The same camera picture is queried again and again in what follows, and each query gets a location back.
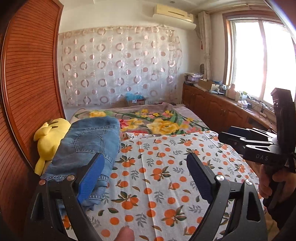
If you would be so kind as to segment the right hand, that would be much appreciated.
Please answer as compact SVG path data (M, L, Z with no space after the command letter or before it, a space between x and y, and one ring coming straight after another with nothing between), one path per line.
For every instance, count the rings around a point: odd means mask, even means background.
M274 182L285 182L279 202L287 200L295 191L295 173L290 173L287 169L281 169L273 174L272 177L266 173L265 165L260 166L259 172L259 193L263 198L268 198L272 195L272 189L269 184Z

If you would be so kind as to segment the left hand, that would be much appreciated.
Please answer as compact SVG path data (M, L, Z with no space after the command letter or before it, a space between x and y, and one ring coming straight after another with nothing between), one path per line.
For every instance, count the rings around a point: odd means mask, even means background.
M129 225L120 229L114 241L134 241L134 231Z

